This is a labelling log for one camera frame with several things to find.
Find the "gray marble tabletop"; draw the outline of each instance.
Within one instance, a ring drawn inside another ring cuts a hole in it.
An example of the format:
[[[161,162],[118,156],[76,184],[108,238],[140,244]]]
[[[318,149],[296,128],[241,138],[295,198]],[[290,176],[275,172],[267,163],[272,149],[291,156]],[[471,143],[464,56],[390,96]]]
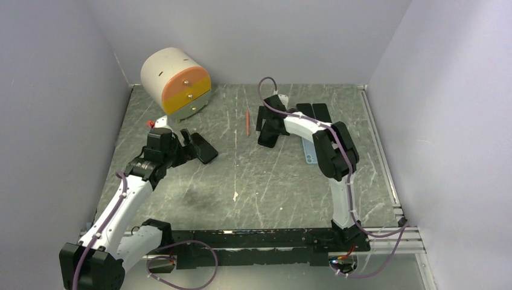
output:
[[[203,165],[189,161],[167,171],[131,222],[148,218],[167,221],[175,230],[329,227],[332,198],[318,166],[307,164],[300,137],[279,137],[273,149],[257,144],[256,85],[220,85],[206,107],[174,126],[200,133],[219,156]],[[265,96],[272,87],[263,86]],[[385,173],[382,170],[363,101],[353,85],[280,85],[297,103],[326,103],[333,121],[343,121],[360,155],[354,181],[356,210],[366,227],[396,226]],[[246,135],[246,111],[251,134]],[[135,86],[98,205],[101,214],[120,181],[114,175],[139,154],[146,143],[148,120],[162,109],[142,86]]]

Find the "orange pencil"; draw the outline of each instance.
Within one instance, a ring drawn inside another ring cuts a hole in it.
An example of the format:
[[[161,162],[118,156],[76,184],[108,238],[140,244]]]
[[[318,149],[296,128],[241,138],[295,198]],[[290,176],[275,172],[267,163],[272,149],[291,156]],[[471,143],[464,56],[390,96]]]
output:
[[[249,110],[247,110],[247,113],[245,113],[245,126],[247,131],[247,136],[251,134],[251,129],[249,128]]]

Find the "white wall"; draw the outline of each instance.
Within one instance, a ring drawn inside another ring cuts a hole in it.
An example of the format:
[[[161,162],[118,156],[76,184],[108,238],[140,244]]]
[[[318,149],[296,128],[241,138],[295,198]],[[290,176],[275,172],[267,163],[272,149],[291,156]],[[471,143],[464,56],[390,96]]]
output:
[[[88,0],[130,83],[179,47],[216,83],[368,83],[411,0]]]
[[[0,288],[62,289],[130,89],[82,0],[0,2],[0,88]]]
[[[512,2],[411,3],[369,84],[440,289],[512,288]]]

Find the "gray wall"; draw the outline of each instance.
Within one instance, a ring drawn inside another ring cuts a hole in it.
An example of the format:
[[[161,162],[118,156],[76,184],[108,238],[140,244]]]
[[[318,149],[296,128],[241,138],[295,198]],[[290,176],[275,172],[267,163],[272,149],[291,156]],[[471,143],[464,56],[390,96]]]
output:
[[[61,289],[130,89],[81,0],[0,2],[0,88],[1,288]]]
[[[411,0],[88,0],[130,83],[166,47],[216,83],[369,82]]]
[[[440,289],[512,288],[512,2],[415,0],[369,84]]]

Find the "cylindrical storage box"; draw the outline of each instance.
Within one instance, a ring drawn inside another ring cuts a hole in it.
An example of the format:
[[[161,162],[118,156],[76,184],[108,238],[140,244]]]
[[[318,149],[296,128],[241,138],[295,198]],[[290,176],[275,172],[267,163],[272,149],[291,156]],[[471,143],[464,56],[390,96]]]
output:
[[[174,120],[185,119],[208,103],[208,72],[177,48],[165,48],[150,56],[141,69],[144,89]]]

